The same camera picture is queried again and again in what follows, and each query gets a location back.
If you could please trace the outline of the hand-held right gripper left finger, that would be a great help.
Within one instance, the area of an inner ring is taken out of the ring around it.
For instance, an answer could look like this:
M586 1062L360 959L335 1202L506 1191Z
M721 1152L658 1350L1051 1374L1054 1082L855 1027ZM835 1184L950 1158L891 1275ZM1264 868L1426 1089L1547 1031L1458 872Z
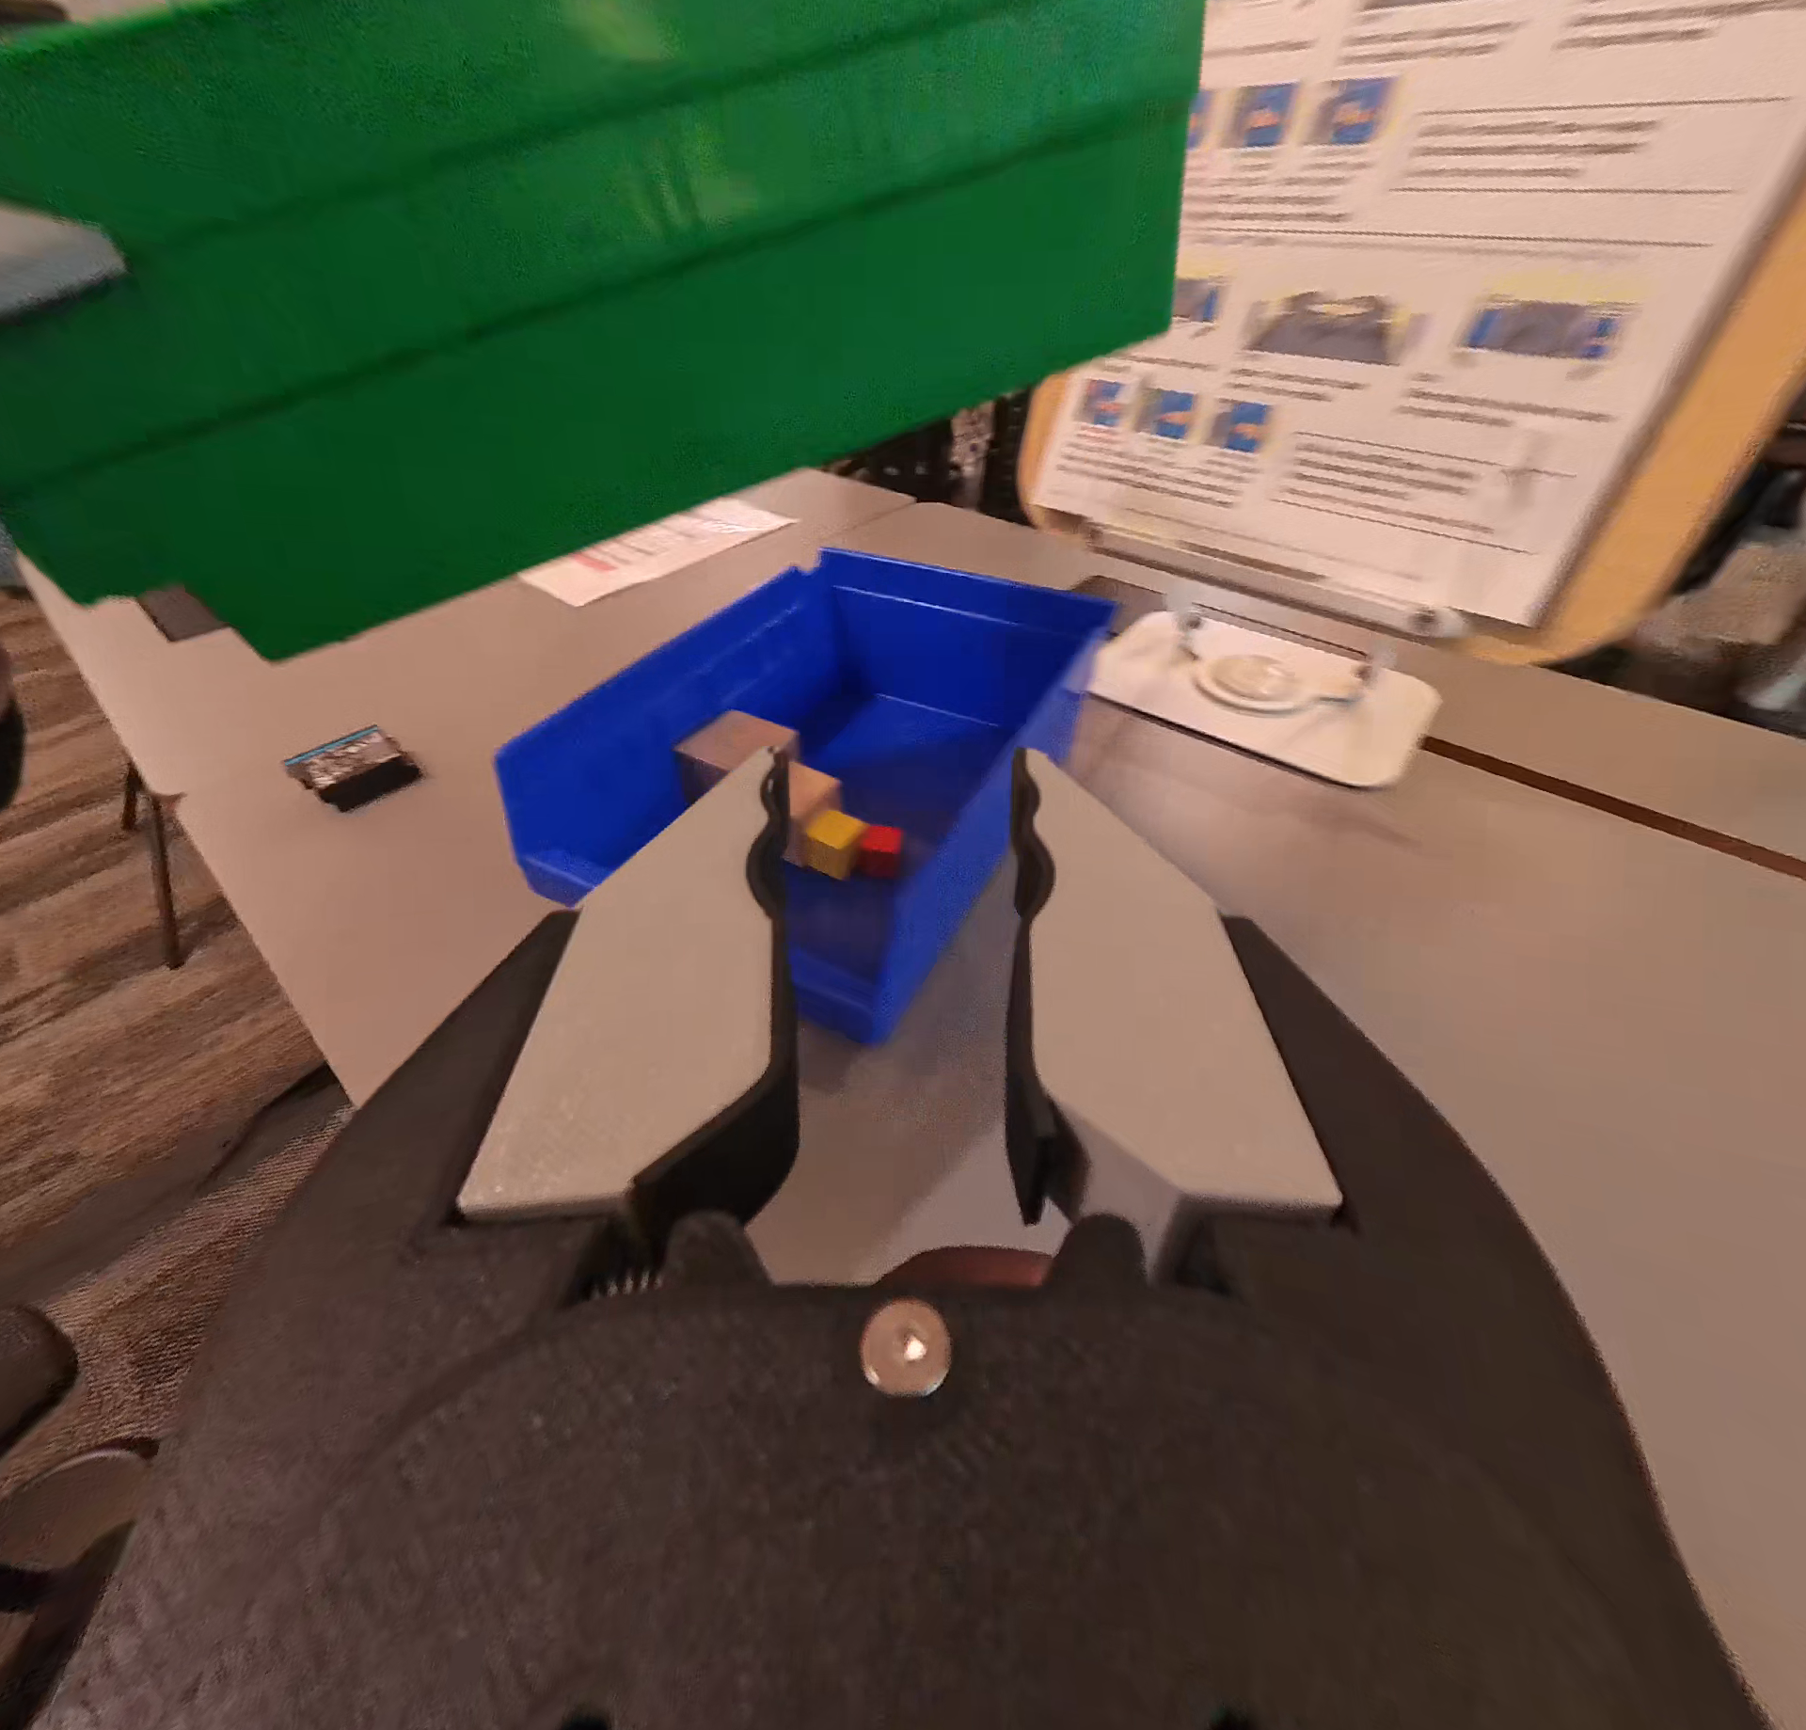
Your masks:
M757 750L575 911L462 1177L472 1222L752 1219L800 1151L784 752Z

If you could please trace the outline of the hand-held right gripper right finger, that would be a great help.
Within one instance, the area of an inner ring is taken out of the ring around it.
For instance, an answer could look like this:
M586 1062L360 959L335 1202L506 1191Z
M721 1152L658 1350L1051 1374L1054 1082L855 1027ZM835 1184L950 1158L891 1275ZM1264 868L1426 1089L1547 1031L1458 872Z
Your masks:
M1012 759L1009 844L1019 1219L1124 1219L1150 1275L1214 1213L1336 1219L1344 1188L1213 897L1040 750Z

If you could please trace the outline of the large wooden cube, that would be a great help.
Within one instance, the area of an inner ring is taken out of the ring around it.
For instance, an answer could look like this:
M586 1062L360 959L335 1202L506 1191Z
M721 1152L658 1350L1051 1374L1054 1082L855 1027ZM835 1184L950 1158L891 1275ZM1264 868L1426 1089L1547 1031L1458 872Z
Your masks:
M725 711L674 747L686 804L700 803L721 776L757 752L798 754L800 731L747 711Z

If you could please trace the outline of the blue plastic bin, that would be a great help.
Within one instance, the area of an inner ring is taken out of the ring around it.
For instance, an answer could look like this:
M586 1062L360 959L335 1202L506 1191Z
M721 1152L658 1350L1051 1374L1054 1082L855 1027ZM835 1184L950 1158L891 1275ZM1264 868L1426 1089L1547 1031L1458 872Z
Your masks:
M686 808L678 747L725 711L800 736L845 809L899 830L899 874L786 874L800 1013L885 1041L1007 857L1012 759L1071 754L1114 607L970 570L821 552L495 752L530 889L579 906Z

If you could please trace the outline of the green plastic bin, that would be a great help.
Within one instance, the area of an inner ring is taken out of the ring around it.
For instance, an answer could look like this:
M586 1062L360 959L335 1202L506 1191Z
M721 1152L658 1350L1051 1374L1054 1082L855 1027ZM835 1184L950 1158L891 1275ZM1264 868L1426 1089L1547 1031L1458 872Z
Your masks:
M1153 336L1206 0L187 0L3 45L3 527L292 656Z

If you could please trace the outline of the grey desk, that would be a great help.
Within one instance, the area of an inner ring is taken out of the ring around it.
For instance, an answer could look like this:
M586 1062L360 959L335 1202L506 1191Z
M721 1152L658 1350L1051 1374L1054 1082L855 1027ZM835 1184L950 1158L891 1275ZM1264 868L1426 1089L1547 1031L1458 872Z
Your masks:
M1041 588L1074 543L800 470L798 524L594 607L498 581L265 663L33 596L350 1099L545 914L494 752L827 543ZM424 780L338 814L281 759L368 723ZM1114 706L1071 770L1248 915L1443 1115L1558 1269L1729 1649L1802 1723L1802 882L1447 754L1320 787Z

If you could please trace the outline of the wooden document stand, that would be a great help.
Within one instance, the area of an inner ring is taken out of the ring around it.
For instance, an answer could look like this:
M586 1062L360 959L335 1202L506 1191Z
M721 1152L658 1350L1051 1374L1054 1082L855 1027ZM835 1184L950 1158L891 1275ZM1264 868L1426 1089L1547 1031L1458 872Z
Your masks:
M1802 173L1674 406L1549 610L1528 626L1145 543L1040 507L1033 490L1074 372L1033 400L1022 496L1040 524L1082 538L1107 575L1150 592L1139 624L1121 610L1121 634L1089 673L1092 699L1340 787L1387 787L1439 713L1439 691L1394 665L1404 642L1558 663L1623 634L1669 596L1802 386Z

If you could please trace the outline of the white paper sheet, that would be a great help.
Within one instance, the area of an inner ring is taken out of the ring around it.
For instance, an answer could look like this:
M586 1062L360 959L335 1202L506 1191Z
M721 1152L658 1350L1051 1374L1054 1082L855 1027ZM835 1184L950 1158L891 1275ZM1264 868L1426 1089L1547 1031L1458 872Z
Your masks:
M792 524L798 524L792 516L745 499L714 499L662 521L626 528L605 543L569 552L520 570L515 578L565 607L589 607L605 596L661 581Z

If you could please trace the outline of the printed instruction sheet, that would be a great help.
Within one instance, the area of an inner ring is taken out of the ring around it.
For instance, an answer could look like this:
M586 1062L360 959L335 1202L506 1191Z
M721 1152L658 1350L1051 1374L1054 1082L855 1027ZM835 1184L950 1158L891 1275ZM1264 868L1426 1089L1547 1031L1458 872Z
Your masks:
M1040 507L1528 626L1802 170L1802 0L1206 0L1166 330Z

